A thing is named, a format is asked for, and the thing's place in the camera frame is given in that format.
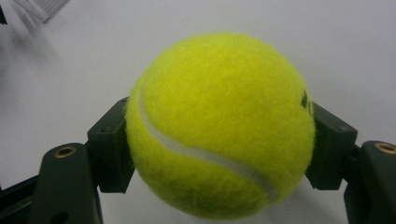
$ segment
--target fuzzy felt surface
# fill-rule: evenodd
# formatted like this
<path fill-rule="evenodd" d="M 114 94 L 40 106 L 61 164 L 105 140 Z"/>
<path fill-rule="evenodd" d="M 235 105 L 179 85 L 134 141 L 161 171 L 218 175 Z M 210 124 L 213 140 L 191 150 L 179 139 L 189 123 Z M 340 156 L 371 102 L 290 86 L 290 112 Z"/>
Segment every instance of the fuzzy felt surface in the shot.
<path fill-rule="evenodd" d="M 137 81 L 126 121 L 148 186 L 211 219 L 250 216 L 290 195 L 315 137 L 311 98 L 294 67 L 259 39 L 231 33 L 164 51 Z"/>

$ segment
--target white table surface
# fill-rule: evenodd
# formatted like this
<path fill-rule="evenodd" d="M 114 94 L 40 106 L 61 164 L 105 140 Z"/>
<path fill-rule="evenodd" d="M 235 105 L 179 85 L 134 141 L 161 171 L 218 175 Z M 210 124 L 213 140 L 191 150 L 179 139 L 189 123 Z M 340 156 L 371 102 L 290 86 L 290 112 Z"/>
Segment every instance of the white table surface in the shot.
<path fill-rule="evenodd" d="M 49 23 L 0 0 L 0 184 L 38 173 L 42 156 L 86 132 L 164 49 L 192 35 L 261 38 L 289 58 L 316 103 L 359 130 L 357 144 L 396 143 L 394 1 L 71 0 Z M 347 223 L 338 191 L 304 178 L 285 201 L 232 223 Z M 105 223 L 217 223 L 183 214 L 138 173 L 126 194 L 101 194 Z"/>

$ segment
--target screw hole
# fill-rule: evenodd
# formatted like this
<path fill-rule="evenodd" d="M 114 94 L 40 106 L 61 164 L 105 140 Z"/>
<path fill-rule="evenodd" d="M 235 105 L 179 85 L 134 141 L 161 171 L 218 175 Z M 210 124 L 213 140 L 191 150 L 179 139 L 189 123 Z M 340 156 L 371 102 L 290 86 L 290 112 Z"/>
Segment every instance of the screw hole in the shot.
<path fill-rule="evenodd" d="M 396 146 L 388 143 L 377 143 L 375 147 L 385 153 L 396 155 Z"/>
<path fill-rule="evenodd" d="M 61 212 L 55 215 L 51 220 L 51 224 L 62 224 L 66 223 L 67 219 L 69 219 L 69 214 L 66 212 Z"/>
<path fill-rule="evenodd" d="M 56 158 L 64 158 L 68 157 L 76 152 L 75 147 L 63 147 L 55 152 Z"/>

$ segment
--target white seam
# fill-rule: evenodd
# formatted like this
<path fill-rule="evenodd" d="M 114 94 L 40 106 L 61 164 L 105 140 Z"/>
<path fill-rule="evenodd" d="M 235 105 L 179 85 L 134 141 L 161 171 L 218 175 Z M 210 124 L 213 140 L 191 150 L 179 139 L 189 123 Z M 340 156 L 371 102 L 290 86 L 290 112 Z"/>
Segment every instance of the white seam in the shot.
<path fill-rule="evenodd" d="M 250 166 L 240 162 L 235 161 L 211 151 L 207 151 L 197 147 L 185 147 L 180 144 L 175 139 L 163 134 L 160 130 L 154 127 L 143 108 L 142 100 L 140 94 L 138 96 L 138 107 L 140 117 L 145 124 L 148 132 L 153 136 L 164 148 L 188 157 L 193 157 L 195 159 L 215 163 L 228 169 L 244 178 L 253 181 L 261 189 L 263 189 L 268 194 L 269 202 L 273 202 L 277 198 L 277 192 L 274 186 L 271 184 L 270 180 L 265 176 L 251 168 Z"/>

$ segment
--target tennis ball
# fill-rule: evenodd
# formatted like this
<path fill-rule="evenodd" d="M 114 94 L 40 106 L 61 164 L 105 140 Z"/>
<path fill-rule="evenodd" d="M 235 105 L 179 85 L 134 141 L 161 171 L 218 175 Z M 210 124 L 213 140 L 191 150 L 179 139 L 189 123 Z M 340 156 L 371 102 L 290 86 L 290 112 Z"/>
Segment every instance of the tennis ball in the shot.
<path fill-rule="evenodd" d="M 253 215 L 290 195 L 314 143 L 296 69 L 249 35 L 183 40 L 138 79 L 126 111 L 134 165 L 165 202 L 204 218 Z"/>

